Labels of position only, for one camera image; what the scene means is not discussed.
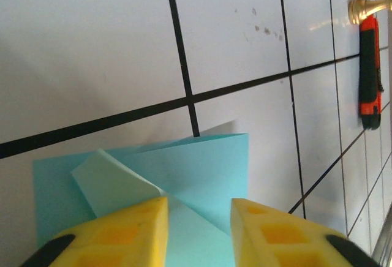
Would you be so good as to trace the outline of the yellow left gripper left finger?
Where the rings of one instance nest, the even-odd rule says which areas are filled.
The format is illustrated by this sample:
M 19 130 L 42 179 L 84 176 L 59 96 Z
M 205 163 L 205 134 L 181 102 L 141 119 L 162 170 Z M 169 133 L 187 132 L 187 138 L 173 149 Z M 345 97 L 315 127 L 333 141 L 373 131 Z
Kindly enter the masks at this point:
M 168 200 L 153 198 L 58 233 L 23 266 L 165 266 Z

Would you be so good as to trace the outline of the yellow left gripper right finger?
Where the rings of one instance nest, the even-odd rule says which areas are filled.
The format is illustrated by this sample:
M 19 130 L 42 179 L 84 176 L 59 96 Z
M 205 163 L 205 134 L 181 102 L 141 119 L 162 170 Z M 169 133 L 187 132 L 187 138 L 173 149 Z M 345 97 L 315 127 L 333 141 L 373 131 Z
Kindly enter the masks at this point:
M 236 266 L 378 266 L 342 233 L 244 198 L 231 203 Z

